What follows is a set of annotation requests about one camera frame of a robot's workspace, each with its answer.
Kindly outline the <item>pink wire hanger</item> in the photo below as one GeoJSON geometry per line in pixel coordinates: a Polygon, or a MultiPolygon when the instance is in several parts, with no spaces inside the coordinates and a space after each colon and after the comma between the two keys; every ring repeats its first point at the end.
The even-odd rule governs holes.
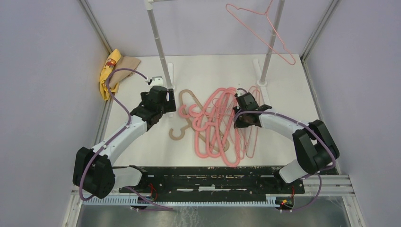
{"type": "MultiPolygon", "coordinates": [[[[251,86],[248,91],[254,96],[258,103],[261,101],[261,93],[256,86],[251,86]]],[[[244,151],[247,158],[253,158],[255,154],[258,132],[259,128],[256,126],[251,126],[249,130],[245,130],[246,144],[244,146],[244,151]]]]}
{"type": "Polygon", "coordinates": [[[248,155],[248,148],[252,138],[253,131],[247,132],[246,129],[234,128],[234,117],[241,112],[238,103],[233,93],[225,92],[215,103],[215,118],[216,125],[216,141],[218,144],[219,156],[222,157],[224,163],[227,166],[234,167],[239,165],[240,160],[244,157],[252,158],[253,156],[248,155]],[[229,145],[233,145],[235,151],[235,162],[230,162],[225,154],[226,149],[229,145]]]}
{"type": "Polygon", "coordinates": [[[269,13],[270,13],[270,8],[273,5],[274,0],[270,0],[266,9],[263,12],[258,12],[249,8],[243,8],[243,7],[239,7],[235,4],[232,3],[227,3],[225,5],[225,10],[227,11],[227,13],[229,15],[231,15],[238,23],[240,23],[246,30],[248,30],[253,36],[255,36],[257,39],[259,39],[265,46],[268,47],[268,50],[272,51],[274,54],[277,54],[282,60],[284,60],[287,64],[289,65],[295,65],[296,63],[296,59],[294,57],[294,54],[287,48],[285,41],[282,39],[280,33],[279,33],[279,23],[280,23],[280,19],[282,16],[282,11],[284,8],[283,3],[285,3],[284,0],[280,0],[278,2],[278,9],[276,11],[275,16],[278,16],[278,18],[275,18],[274,21],[272,21],[269,17],[269,13]],[[268,22],[268,25],[271,27],[271,35],[273,36],[273,41],[272,42],[267,42],[264,38],[262,38],[256,31],[254,31],[250,26],[248,26],[240,17],[238,17],[234,12],[233,9],[235,11],[245,11],[245,12],[249,12],[251,14],[254,15],[258,15],[258,16],[262,16],[266,19],[266,21],[268,22]],[[276,39],[279,40],[283,50],[285,51],[286,54],[289,54],[290,58],[292,61],[290,61],[288,58],[285,58],[284,55],[280,52],[278,52],[275,48],[274,48],[274,42],[276,41],[276,39]]]}

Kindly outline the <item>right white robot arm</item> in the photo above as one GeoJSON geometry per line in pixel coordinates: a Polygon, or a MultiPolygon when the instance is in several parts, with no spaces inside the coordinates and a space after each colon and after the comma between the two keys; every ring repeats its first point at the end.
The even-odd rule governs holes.
{"type": "Polygon", "coordinates": [[[274,173],[273,187],[277,192],[285,193],[294,181],[336,166],[340,152],[323,121],[297,121],[269,105],[259,105],[249,92],[236,94],[235,99],[234,128],[257,126],[293,142],[296,158],[274,173]]]}

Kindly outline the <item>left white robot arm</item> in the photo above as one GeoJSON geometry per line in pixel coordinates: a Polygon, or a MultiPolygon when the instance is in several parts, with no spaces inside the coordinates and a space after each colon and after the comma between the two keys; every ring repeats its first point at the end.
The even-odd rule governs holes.
{"type": "Polygon", "coordinates": [[[144,192],[149,185],[138,167],[114,167],[119,156],[136,139],[148,132],[166,113],[176,111],[174,90],[153,86],[140,94],[141,102],[128,113],[127,121],[112,136],[76,153],[73,184],[79,188],[83,201],[96,196],[105,198],[112,190],[131,186],[144,192]]]}

